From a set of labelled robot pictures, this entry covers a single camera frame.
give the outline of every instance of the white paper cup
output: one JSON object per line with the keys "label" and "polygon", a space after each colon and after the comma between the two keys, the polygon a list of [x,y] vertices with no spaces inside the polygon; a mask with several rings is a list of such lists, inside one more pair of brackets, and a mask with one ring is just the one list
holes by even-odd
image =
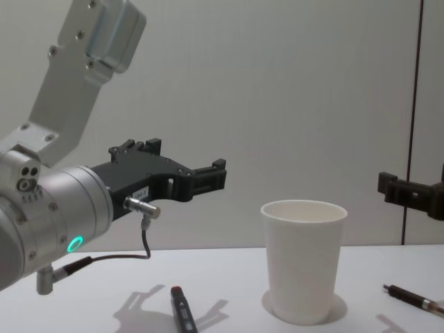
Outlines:
{"label": "white paper cup", "polygon": [[270,301],[275,315],[296,325],[321,323],[334,299],[343,220],[331,203],[268,203],[264,217]]}

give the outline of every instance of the cup rim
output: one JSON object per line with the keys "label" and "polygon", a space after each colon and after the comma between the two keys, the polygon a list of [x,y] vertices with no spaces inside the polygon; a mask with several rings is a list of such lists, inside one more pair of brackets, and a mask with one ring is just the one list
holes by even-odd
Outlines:
{"label": "cup rim", "polygon": [[[323,205],[328,205],[330,207],[334,207],[338,210],[340,210],[343,213],[343,216],[337,218],[337,219],[328,219],[328,220],[319,220],[319,221],[302,221],[302,220],[293,220],[293,219],[284,219],[282,217],[278,217],[278,216],[274,216],[271,215],[267,212],[265,212],[265,209],[269,206],[275,205],[277,203],[320,203]],[[336,222],[336,221],[340,221],[343,220],[345,217],[348,216],[348,212],[345,208],[335,205],[334,203],[326,203],[325,201],[319,201],[319,200],[298,200],[298,199],[289,199],[289,200],[277,200],[277,201],[272,201],[270,203],[266,203],[265,205],[263,205],[261,207],[261,213],[262,215],[270,218],[270,219],[275,219],[275,220],[279,220],[279,221],[284,221],[284,222],[291,222],[291,223],[306,223],[306,224],[319,224],[319,223],[331,223],[331,222]]]}

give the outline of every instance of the white wall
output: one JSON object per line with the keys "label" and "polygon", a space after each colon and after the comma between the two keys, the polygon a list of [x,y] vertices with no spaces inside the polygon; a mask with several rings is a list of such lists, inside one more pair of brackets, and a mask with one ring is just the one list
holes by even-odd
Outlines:
{"label": "white wall", "polygon": [[[405,174],[419,0],[134,0],[148,26],[60,166],[160,137],[189,167],[228,161],[226,190],[158,203],[154,248],[263,244],[259,209],[310,198],[350,213],[345,244],[400,244],[377,174]],[[0,3],[0,133],[31,110],[69,0]],[[85,250],[140,248],[139,217]]]}
{"label": "white wall", "polygon": [[[444,1],[425,0],[410,180],[441,181],[444,163]],[[444,243],[444,222],[409,210],[406,244]]]}

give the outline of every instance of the black cable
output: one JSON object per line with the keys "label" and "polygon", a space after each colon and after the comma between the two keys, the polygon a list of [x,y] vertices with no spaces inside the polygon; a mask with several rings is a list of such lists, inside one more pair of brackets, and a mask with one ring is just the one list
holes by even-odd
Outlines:
{"label": "black cable", "polygon": [[76,262],[73,262],[73,263],[63,266],[62,269],[67,272],[67,276],[70,276],[71,274],[81,270],[82,268],[85,268],[86,266],[92,264],[93,262],[99,262],[101,260],[108,260],[108,259],[144,259],[144,260],[148,260],[151,258],[151,250],[150,250],[150,247],[148,246],[148,239],[146,237],[146,230],[142,230],[142,243],[144,245],[146,255],[103,255],[101,257],[96,257],[96,258],[85,257],[80,260],[77,260]]}

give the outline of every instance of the green led ring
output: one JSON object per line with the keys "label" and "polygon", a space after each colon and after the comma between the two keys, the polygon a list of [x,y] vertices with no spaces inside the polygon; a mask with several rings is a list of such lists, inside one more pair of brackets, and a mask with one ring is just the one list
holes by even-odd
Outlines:
{"label": "green led ring", "polygon": [[67,248],[67,252],[68,253],[74,252],[75,250],[80,248],[80,245],[82,245],[82,243],[83,243],[83,237],[77,236],[76,238],[74,238],[71,241],[71,243],[69,243],[68,248]]}

